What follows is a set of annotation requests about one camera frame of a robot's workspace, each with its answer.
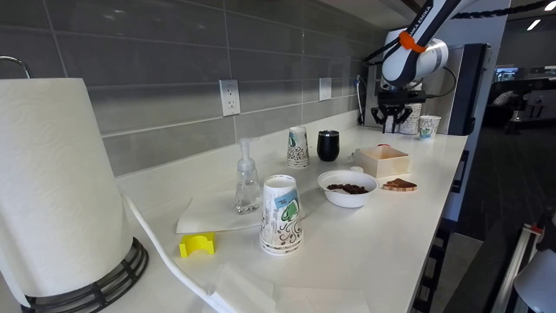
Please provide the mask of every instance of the brown food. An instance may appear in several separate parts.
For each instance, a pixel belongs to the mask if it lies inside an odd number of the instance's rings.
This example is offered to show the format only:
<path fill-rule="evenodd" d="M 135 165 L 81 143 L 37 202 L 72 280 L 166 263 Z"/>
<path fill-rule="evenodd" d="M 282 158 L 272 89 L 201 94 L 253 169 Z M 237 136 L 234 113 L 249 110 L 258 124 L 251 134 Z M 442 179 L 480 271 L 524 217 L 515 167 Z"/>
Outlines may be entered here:
<path fill-rule="evenodd" d="M 359 184 L 331 184 L 329 190 L 345 190 L 350 195 L 369 193 L 369 190 L 366 190 L 364 186 L 359 186 Z"/>
<path fill-rule="evenodd" d="M 392 191 L 414 191 L 414 190 L 418 190 L 418 184 L 397 177 L 395 181 L 388 181 L 387 184 L 383 184 L 383 190 L 392 190 Z"/>

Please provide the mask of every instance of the white cup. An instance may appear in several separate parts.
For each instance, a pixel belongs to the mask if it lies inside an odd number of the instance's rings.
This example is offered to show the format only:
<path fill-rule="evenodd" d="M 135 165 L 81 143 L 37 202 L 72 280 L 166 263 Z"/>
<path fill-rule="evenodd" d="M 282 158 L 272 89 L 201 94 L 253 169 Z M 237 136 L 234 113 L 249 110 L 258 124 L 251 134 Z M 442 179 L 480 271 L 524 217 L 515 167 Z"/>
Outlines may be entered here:
<path fill-rule="evenodd" d="M 307 169 L 310 165 L 308 132 L 305 127 L 291 127 L 289 165 L 291 169 Z"/>
<path fill-rule="evenodd" d="M 301 204 L 293 176 L 272 176 L 265 183 L 265 210 L 260 245 L 272 256 L 286 256 L 303 244 Z"/>
<path fill-rule="evenodd" d="M 421 115 L 420 117 L 420 139 L 433 139 L 439 130 L 440 117 Z"/>

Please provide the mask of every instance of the electrical outlet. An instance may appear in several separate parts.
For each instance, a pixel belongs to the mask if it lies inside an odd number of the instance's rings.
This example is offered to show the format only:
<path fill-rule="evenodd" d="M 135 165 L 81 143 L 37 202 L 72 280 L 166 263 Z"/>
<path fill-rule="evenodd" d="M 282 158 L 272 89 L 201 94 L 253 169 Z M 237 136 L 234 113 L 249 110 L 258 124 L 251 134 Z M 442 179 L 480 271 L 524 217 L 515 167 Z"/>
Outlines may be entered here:
<path fill-rule="evenodd" d="M 223 101 L 223 115 L 241 115 L 241 90 L 239 80 L 220 80 L 221 85 L 221 101 Z"/>
<path fill-rule="evenodd" d="M 321 90 L 319 90 L 319 99 L 333 99 L 333 77 L 321 78 Z"/>

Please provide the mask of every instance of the glass bottle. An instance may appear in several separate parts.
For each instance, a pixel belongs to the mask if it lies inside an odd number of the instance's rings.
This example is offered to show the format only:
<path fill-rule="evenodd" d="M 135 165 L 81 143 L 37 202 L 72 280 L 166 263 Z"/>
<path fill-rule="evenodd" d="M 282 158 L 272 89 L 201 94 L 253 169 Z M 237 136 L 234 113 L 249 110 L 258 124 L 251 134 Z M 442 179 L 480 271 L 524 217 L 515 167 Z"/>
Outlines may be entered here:
<path fill-rule="evenodd" d="M 256 162 L 249 155 L 249 139 L 241 141 L 242 158 L 239 160 L 237 210 L 255 212 L 261 207 L 263 190 L 258 177 Z"/>

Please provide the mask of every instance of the paper towel holder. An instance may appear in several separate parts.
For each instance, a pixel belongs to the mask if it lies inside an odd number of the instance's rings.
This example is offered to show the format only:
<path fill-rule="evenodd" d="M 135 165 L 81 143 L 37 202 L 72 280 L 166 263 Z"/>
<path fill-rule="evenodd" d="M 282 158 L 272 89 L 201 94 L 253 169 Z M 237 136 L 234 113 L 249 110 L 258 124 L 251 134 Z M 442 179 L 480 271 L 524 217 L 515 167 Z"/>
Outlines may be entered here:
<path fill-rule="evenodd" d="M 79 290 L 51 296 L 51 297 L 30 297 L 27 296 L 32 308 L 22 306 L 23 313 L 81 313 L 81 311 L 102 311 L 124 294 L 128 294 L 143 277 L 150 264 L 150 254 L 135 238 L 129 254 L 124 261 L 102 280 L 82 287 Z"/>
<path fill-rule="evenodd" d="M 0 56 L 0 63 L 16 63 L 27 75 L 27 78 L 32 78 L 30 68 L 25 64 L 25 61 L 15 57 L 15 56 Z"/>

